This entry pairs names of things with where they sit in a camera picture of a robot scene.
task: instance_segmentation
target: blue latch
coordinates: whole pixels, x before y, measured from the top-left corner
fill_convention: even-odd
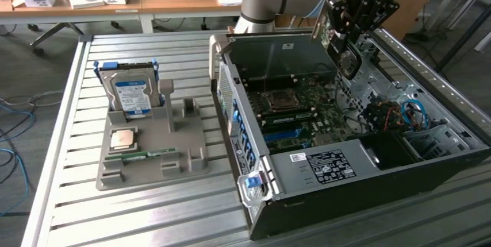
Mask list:
[[[117,69],[117,61],[103,62],[99,67],[101,70],[113,70]]]
[[[246,188],[258,187],[262,184],[261,178],[257,176],[245,179]]]
[[[237,118],[238,118],[238,110],[233,111],[232,118],[233,118],[233,122],[236,122],[237,121]]]

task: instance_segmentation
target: cpu socket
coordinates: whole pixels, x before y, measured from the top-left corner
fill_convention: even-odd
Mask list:
[[[294,92],[290,89],[266,92],[266,100],[273,111],[292,110],[300,107]]]

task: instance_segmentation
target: table leg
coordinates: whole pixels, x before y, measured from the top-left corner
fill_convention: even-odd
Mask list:
[[[474,46],[474,50],[477,52],[481,52],[484,47],[488,45],[488,43],[491,42],[491,32],[488,33],[488,35],[482,38],[482,40],[477,43],[477,45]]]
[[[153,33],[153,14],[140,14],[141,30],[144,33]]]
[[[465,4],[462,5],[461,9],[458,10],[457,14],[454,15],[449,26],[446,27],[449,30],[452,30],[454,28],[454,26],[457,25],[461,17],[465,15],[469,7],[472,7],[473,3],[476,0],[466,0]]]
[[[450,3],[452,0],[442,0],[441,3],[438,4],[437,6],[437,9],[436,9],[436,13],[433,14],[433,16],[430,17],[429,19],[429,22],[428,24],[425,25],[426,27],[426,30],[430,29],[430,27],[433,27],[434,23],[437,22],[441,14],[444,13],[445,11],[445,8],[448,6],[448,4]]]

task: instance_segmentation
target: red cable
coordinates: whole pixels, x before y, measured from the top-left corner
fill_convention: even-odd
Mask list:
[[[389,124],[389,116],[393,109],[397,109],[396,107],[390,107],[389,111],[386,112],[386,118],[385,118],[385,126],[382,127],[382,130],[386,130],[386,125]]]

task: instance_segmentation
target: white label sticker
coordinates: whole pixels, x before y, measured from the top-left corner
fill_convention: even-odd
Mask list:
[[[305,153],[304,152],[302,153],[290,154],[289,155],[289,158],[290,158],[290,161],[292,162],[306,160],[306,157],[305,157]]]
[[[142,80],[133,82],[115,82],[115,91],[122,111],[132,115],[145,114],[150,111],[150,101],[144,93],[146,83]]]
[[[117,13],[137,13],[138,10],[115,10]]]
[[[290,50],[290,49],[293,49],[293,43],[284,43],[284,44],[282,44],[282,49],[284,49],[284,50]]]

